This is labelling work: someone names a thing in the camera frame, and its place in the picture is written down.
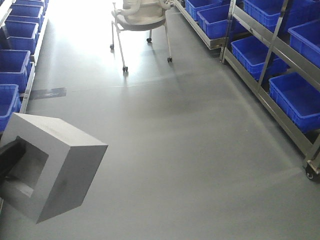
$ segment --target white chair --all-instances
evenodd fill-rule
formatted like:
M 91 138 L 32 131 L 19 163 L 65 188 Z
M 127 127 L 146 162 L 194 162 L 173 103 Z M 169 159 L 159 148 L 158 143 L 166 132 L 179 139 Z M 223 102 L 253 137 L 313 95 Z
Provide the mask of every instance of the white chair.
M 116 28 L 117 37 L 119 40 L 119 47 L 122 57 L 124 72 L 128 71 L 125 64 L 124 54 L 120 41 L 120 33 L 122 31 L 150 31 L 149 38 L 146 39 L 148 43 L 152 41 L 152 29 L 165 27 L 165 34 L 169 48 L 168 63 L 172 62 L 171 47 L 168 36 L 168 27 L 166 22 L 166 10 L 173 7 L 170 0 L 123 0 L 123 9 L 117 9 L 116 3 L 113 2 L 114 10 L 111 12 L 114 16 L 112 25 L 112 44 L 110 49 L 115 48 L 114 41 L 114 26 Z

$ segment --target chair backrest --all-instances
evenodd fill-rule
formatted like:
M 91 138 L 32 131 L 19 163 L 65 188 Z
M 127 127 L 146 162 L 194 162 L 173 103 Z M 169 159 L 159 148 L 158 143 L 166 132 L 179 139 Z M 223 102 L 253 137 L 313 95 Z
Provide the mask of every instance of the chair backrest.
M 163 0 L 140 0 L 140 8 L 132 15 L 125 16 L 125 20 L 131 24 L 153 23 L 165 18 L 165 9 L 160 1 Z M 123 0 L 123 9 L 134 8 L 138 0 Z

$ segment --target metal shelf frame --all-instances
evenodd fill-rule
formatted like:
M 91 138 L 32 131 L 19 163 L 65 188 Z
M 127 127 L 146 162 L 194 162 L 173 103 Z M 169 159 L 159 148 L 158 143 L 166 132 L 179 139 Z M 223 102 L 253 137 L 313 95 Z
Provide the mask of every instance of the metal shelf frame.
M 35 72 L 36 68 L 35 67 L 36 67 L 36 64 L 33 62 L 32 67 L 31 67 L 31 72 L 29 75 L 29 79 L 28 79 L 28 83 L 25 88 L 25 92 L 22 94 L 23 99 L 22 99 L 22 104 L 21 104 L 21 108 L 20 108 L 20 112 L 19 112 L 20 114 L 25 114 L 26 110 L 27 110 L 27 105 L 29 103 L 31 89 L 34 84 L 34 79 L 36 76 L 36 72 Z
M 202 39 L 202 41 L 205 43 L 205 45 L 209 48 L 209 50 L 219 49 L 224 45 L 224 43 L 226 41 L 224 37 L 223 38 L 219 38 L 219 39 L 210 39 L 205 34 L 205 32 L 201 29 L 201 27 L 198 25 L 198 22 L 196 22 L 189 15 L 189 13 L 184 9 L 184 7 L 181 5 L 181 3 L 178 0 L 174 0 L 174 5 L 182 13 L 184 18 L 189 22 L 191 27 L 199 35 L 199 37 Z
M 48 7 L 46 12 L 45 12 L 44 20 L 43 20 L 43 23 L 42 23 L 41 32 L 39 34 L 39 39 L 38 39 L 38 42 L 36 44 L 34 54 L 31 55 L 31 61 L 34 62 L 35 65 L 37 65 L 37 62 L 38 62 L 38 59 L 39 59 L 39 54 L 40 54 L 42 42 L 44 40 L 45 32 L 46 32 L 46 29 L 47 29 L 49 15 L 50 15 L 50 7 Z
M 0 26 L 5 22 L 7 17 L 9 16 L 11 10 L 11 4 L 15 3 L 16 0 L 5 0 L 1 5 L 0 5 Z
M 279 125 L 284 129 L 292 141 L 297 145 L 301 152 L 305 155 L 304 166 L 308 165 L 314 170 L 316 174 L 320 174 L 320 135 L 314 143 L 312 143 L 291 121 L 291 119 L 283 112 L 283 110 L 274 102 L 269 96 L 268 92 L 262 87 L 262 80 L 265 76 L 266 69 L 272 62 L 273 54 L 278 55 L 290 67 L 290 71 L 295 71 L 305 78 L 311 85 L 320 91 L 320 68 L 315 66 L 280 37 L 278 37 L 279 30 L 288 10 L 290 9 L 293 0 L 284 0 L 281 8 L 280 16 L 274 32 L 269 31 L 262 24 L 244 12 L 236 5 L 236 0 L 231 0 L 228 29 L 225 37 L 225 43 L 221 48 L 220 60 L 222 63 L 227 61 L 230 66 L 237 72 L 240 78 L 246 83 L 250 90 L 255 94 L 263 106 L 269 111 Z M 244 26 L 252 35 L 259 39 L 268 47 L 268 54 L 266 56 L 263 70 L 259 81 L 256 81 L 242 64 L 233 56 L 228 49 L 230 41 L 230 29 L 234 20 L 237 20 Z

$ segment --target shelf caster wheel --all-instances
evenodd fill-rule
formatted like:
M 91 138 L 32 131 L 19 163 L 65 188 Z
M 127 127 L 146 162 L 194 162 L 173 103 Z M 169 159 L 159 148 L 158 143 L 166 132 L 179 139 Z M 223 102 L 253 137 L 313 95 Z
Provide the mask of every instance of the shelf caster wheel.
M 313 182 L 318 182 L 320 176 L 313 170 L 313 168 L 308 164 L 305 168 L 305 175 L 306 177 Z

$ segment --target chair seat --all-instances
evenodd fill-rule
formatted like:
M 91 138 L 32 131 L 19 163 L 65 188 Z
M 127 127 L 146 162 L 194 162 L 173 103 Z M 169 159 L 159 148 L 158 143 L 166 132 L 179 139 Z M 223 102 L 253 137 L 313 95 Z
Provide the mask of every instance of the chair seat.
M 129 23 L 125 19 L 123 15 L 116 15 L 114 11 L 112 11 L 112 15 L 116 18 L 117 23 L 119 23 L 123 29 L 129 30 L 129 31 L 148 31 L 151 29 L 156 29 L 158 27 L 161 27 L 166 22 L 166 17 L 160 17 L 159 19 L 155 20 L 154 22 L 139 22 L 139 23 Z

